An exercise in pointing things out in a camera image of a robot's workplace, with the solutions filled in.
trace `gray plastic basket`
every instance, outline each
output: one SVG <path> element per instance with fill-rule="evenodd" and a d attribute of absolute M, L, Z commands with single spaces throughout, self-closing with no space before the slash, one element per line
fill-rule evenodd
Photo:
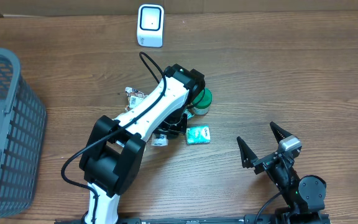
<path fill-rule="evenodd" d="M 19 59 L 0 49 L 0 218 L 34 199 L 47 113 L 21 77 Z"/>

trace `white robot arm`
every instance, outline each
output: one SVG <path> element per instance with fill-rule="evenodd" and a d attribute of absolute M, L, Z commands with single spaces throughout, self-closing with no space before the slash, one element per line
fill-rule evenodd
<path fill-rule="evenodd" d="M 86 224 L 115 224 L 118 220 L 117 207 L 123 194 L 135 179 L 142 160 L 145 143 L 152 133 L 178 134 L 186 129 L 184 110 L 204 89 L 204 75 L 196 70 L 188 71 L 179 65 L 167 67 L 164 72 L 167 83 L 165 94 L 152 106 L 164 89 L 160 82 L 156 89 L 136 108 L 115 119 L 107 116 L 96 122 L 88 145 L 129 124 L 134 118 L 148 110 L 125 131 L 107 141 L 124 147 L 119 154 L 105 142 L 87 150 L 80 161 L 88 186 L 98 193 L 95 214 L 94 193 L 90 193 Z"/>

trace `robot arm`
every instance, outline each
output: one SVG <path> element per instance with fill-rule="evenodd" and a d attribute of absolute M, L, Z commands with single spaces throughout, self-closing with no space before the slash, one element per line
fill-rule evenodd
<path fill-rule="evenodd" d="M 98 205 L 94 216 L 96 219 L 92 220 L 95 198 L 91 192 L 85 223 L 115 224 L 118 220 L 119 197 L 136 178 L 146 141 L 153 132 L 177 134 L 186 129 L 186 115 L 183 115 L 183 112 L 204 89 L 204 75 L 194 69 L 189 72 L 177 64 L 167 67 L 164 74 L 167 86 L 160 101 L 134 124 L 107 140 L 121 145 L 121 154 L 107 146 L 105 141 L 82 155 L 80 168 L 85 172 L 84 179 L 88 186 L 98 193 Z M 160 82 L 141 104 L 116 119 L 102 116 L 96 122 L 87 146 L 138 117 L 154 104 L 163 88 L 164 82 Z"/>
<path fill-rule="evenodd" d="M 249 223 L 329 223 L 328 215 L 322 215 L 325 208 L 325 181 L 315 175 L 298 177 L 293 168 L 295 158 L 300 155 L 301 141 L 274 122 L 270 127 L 278 143 L 278 149 L 261 159 L 248 147 L 240 137 L 237 138 L 243 168 L 254 167 L 255 174 L 266 171 L 287 203 L 288 207 L 278 208 L 274 215 L 246 215 Z"/>

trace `black bracket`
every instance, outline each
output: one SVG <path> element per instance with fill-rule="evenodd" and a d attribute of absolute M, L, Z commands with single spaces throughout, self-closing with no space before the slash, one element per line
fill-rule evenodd
<path fill-rule="evenodd" d="M 140 218 L 118 218 L 116 224 L 142 224 Z"/>
<path fill-rule="evenodd" d="M 87 145 L 105 137 L 119 129 L 119 121 L 102 116 L 95 123 Z M 95 145 L 85 152 L 80 161 L 80 169 L 84 171 L 84 179 L 95 183 L 106 191 L 107 196 L 123 194 L 131 185 L 139 172 L 146 142 L 140 134 L 131 134 L 124 130 L 117 136 Z M 106 143 L 123 143 L 121 154 Z"/>
<path fill-rule="evenodd" d="M 179 82 L 183 83 L 183 87 L 189 90 L 188 97 L 186 99 L 186 105 L 189 105 L 193 100 L 205 89 L 204 75 L 192 69 L 188 71 L 178 64 L 168 66 L 164 74 L 166 77 L 173 77 Z"/>
<path fill-rule="evenodd" d="M 165 134 L 167 139 L 176 138 L 179 134 L 186 134 L 187 128 L 187 114 L 183 113 L 181 120 L 177 123 L 168 123 L 170 121 L 163 121 L 154 131 L 155 134 Z"/>
<path fill-rule="evenodd" d="M 245 215 L 244 224 L 254 224 L 256 215 Z M 257 224 L 273 224 L 275 216 L 274 215 L 260 215 L 257 221 Z"/>

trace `green object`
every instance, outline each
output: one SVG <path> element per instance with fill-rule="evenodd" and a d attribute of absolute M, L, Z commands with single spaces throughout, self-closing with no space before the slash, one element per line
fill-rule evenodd
<path fill-rule="evenodd" d="M 201 102 L 199 102 L 199 100 L 201 99 L 201 97 L 203 96 L 205 90 L 205 96 L 203 98 L 203 100 L 201 100 Z M 205 88 L 203 91 L 201 91 L 201 93 L 199 93 L 199 95 L 193 100 L 193 104 L 196 104 L 197 102 L 199 102 L 195 108 L 198 109 L 205 109 L 207 107 L 209 107 L 212 103 L 212 93 L 209 89 Z"/>
<path fill-rule="evenodd" d="M 198 126 L 186 129 L 187 144 L 209 143 L 211 135 L 208 126 Z"/>

